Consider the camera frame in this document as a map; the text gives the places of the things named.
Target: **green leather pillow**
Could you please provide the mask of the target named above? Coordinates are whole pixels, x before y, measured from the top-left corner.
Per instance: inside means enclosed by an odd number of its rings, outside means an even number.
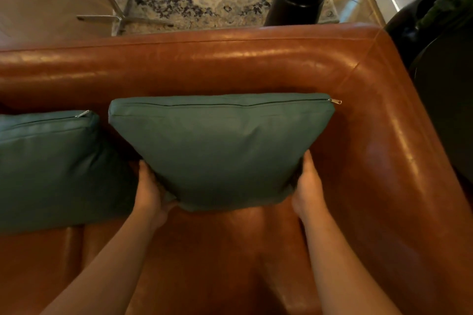
[[[326,94],[133,97],[109,123],[189,211],[278,203],[334,113]]]
[[[0,232],[131,211],[137,179],[98,122],[90,111],[0,116]]]

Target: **person's right arm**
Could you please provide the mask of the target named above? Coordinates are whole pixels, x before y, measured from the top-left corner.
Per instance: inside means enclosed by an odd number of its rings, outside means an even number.
[[[324,315],[401,315],[365,269],[330,215],[310,151],[292,198],[305,227]]]

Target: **floor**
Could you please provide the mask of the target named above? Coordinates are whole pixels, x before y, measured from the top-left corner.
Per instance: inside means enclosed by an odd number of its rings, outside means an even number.
[[[374,0],[334,0],[342,22],[384,25]],[[0,47],[21,43],[106,37],[110,26],[76,20],[76,14],[109,14],[106,0],[0,0]]]

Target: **chair leg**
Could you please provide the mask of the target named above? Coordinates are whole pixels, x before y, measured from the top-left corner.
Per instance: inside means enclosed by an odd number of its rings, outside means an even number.
[[[118,25],[116,28],[113,29],[112,36],[121,35],[125,29],[125,25],[130,22],[174,26],[173,23],[169,23],[168,21],[165,21],[165,20],[129,16],[130,9],[132,8],[132,5],[133,5],[133,0],[126,1],[126,6],[123,11],[120,9],[120,7],[118,6],[115,0],[108,0],[108,1],[110,2],[110,5],[114,9],[115,15],[77,15],[77,19],[80,21],[101,22],[101,23],[112,23],[114,21],[117,21]]]

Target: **metal zipper pull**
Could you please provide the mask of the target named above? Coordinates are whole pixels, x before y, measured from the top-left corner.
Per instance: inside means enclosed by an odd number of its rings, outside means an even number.
[[[82,112],[80,115],[76,115],[74,117],[82,117],[82,116],[87,115],[89,112],[90,112],[90,110],[87,110],[87,111]]]

